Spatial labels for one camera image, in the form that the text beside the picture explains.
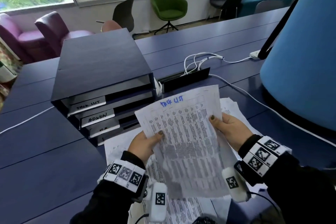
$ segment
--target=green chair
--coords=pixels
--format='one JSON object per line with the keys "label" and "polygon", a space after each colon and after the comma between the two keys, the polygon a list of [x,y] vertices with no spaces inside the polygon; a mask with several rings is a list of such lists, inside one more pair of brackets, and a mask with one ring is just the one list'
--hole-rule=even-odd
{"label": "green chair", "polygon": [[174,30],[178,30],[170,21],[175,21],[183,18],[188,10],[188,2],[186,0],[150,0],[153,10],[157,17],[163,21],[168,21],[166,25],[155,31],[154,35],[169,26]]}

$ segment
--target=wrist band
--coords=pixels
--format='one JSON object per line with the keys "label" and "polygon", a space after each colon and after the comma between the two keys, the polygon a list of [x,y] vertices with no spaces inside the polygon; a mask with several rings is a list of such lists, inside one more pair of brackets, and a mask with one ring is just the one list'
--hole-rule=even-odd
{"label": "wrist band", "polygon": [[288,151],[290,151],[289,148],[274,141],[271,137],[264,136],[249,150],[243,162],[263,177],[278,157]]}
{"label": "wrist band", "polygon": [[100,176],[101,180],[114,182],[132,192],[137,192],[145,170],[123,160],[115,160]]}

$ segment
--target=purple armchair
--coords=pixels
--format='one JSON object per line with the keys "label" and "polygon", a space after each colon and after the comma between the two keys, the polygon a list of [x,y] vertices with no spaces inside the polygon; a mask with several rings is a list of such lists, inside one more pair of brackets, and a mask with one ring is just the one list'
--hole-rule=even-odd
{"label": "purple armchair", "polygon": [[44,35],[45,39],[49,42],[50,46],[58,56],[61,55],[64,40],[94,34],[86,30],[70,32],[57,12],[52,12],[42,16],[35,22],[35,25]]}
{"label": "purple armchair", "polygon": [[25,64],[56,58],[38,30],[23,32],[7,14],[0,14],[0,37]]}

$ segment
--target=file organizer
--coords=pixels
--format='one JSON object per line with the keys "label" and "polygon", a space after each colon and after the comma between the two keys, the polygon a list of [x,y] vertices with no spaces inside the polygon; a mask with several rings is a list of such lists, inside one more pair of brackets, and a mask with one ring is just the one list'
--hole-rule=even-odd
{"label": "file organizer", "polygon": [[64,41],[52,104],[94,146],[139,127],[154,77],[127,29]]}

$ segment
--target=desk surface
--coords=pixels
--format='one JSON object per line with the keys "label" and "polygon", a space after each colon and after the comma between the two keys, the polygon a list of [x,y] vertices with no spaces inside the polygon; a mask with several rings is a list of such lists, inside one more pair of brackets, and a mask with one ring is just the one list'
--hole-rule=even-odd
{"label": "desk surface", "polygon": [[[136,40],[156,78],[182,71],[190,54],[216,52],[236,61],[259,50],[286,9],[222,21]],[[0,114],[0,131],[51,106],[59,58],[25,65]],[[228,64],[209,60],[204,67],[263,102],[259,71],[263,61]],[[302,164],[324,168],[336,149],[282,121],[265,107],[216,78],[170,94],[218,84],[221,97],[237,101],[261,133],[293,149]],[[84,208],[106,161],[55,109],[0,135],[0,216],[4,223],[67,223]]]}

